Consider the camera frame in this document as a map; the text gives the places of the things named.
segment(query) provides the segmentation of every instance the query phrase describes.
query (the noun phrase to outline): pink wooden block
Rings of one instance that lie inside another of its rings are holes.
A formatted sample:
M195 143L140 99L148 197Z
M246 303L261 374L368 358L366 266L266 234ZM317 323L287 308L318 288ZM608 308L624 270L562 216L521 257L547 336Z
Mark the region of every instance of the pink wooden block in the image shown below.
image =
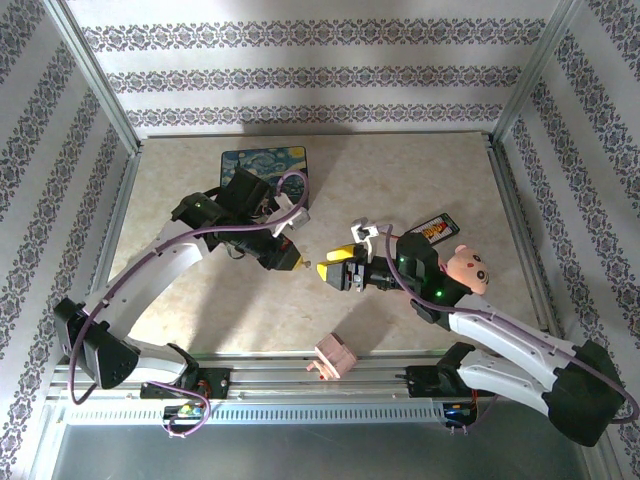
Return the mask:
M307 370L317 368L321 378L342 378L358 361L357 357L335 333L330 333L316 345L316 354L322 362L314 361Z

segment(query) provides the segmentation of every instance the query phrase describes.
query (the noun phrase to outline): wallpaper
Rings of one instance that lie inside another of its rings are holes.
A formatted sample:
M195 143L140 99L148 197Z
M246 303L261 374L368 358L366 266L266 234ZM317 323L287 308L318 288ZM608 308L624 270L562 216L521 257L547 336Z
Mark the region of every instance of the wallpaper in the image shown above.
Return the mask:
M28 472L53 366L52 308L82 297L127 153L38 0L0 0L0 479Z
M607 348L635 398L639 34L632 1L585 2L504 142L561 326L574 342L592 339ZM640 478L637 422L608 433L624 477Z
M139 136L490 131L557 0L67 0Z

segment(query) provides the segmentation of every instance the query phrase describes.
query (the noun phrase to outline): pink toy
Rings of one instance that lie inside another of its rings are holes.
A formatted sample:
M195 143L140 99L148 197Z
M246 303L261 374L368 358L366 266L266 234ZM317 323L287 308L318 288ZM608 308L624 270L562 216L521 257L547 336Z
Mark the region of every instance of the pink toy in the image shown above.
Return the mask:
M489 285L489 272L476 250L459 245L456 253L447 263L440 263L440 268L454 280L466 285L473 293L483 295Z
M342 339L335 333L330 333L316 345L316 354L321 362L314 360L307 367L307 371L317 368L321 380L341 378L353 368L357 357L347 348Z

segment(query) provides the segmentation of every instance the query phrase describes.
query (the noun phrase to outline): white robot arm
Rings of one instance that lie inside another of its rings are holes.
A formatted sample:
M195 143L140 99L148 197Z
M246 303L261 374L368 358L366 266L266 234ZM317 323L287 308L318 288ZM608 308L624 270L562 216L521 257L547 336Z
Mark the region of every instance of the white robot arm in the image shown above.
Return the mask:
M438 381L427 385L430 396L463 396L470 389L493 392L537 410L567 437L586 446L595 445L610 423L638 418L638 405L622 388L602 346L587 341L578 347L500 312L443 272L437 252L420 233L402 235L392 258L391 226L371 227L364 218L354 223L356 243L327 254L328 261L318 264L322 279L338 290L403 289L422 319L497 354L456 343L435 367ZM385 229L385 257L371 256L370 238ZM409 384L424 381L408 380ZM614 419L625 399L633 413Z
M85 303L65 298L55 307L56 330L71 363L77 361L104 389L128 379L195 390L199 374L193 358L176 345L128 338L131 328L182 272L221 243L253 255L267 270L292 270L302 263L295 245L281 231L309 220L302 207L308 195L306 177L303 182L305 193L295 207L286 194L274 196L267 182L240 168L226 187L185 197L156 238L107 285ZM275 220L255 223L269 202L284 205L285 211L277 210Z

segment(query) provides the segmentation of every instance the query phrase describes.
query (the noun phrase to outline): marble-patterned table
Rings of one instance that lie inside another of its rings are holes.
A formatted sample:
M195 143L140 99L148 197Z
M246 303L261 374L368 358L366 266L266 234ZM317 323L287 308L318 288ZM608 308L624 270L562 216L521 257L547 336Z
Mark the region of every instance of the marble-patterned table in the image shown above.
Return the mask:
M294 145L307 148L312 220L287 235L314 266L267 272L251 257L232 260L217 249L158 297L133 338L192 353L288 352L310 351L336 331L359 355L446 349L459 337L418 318L402 292L338 292L315 269L328 250L350 243L356 218L393 222L401 233L441 212L462 230L438 245L441 256L461 243L478 249L491 273L489 302L537 325L479 133L148 140L112 275L185 195L218 185L222 152Z

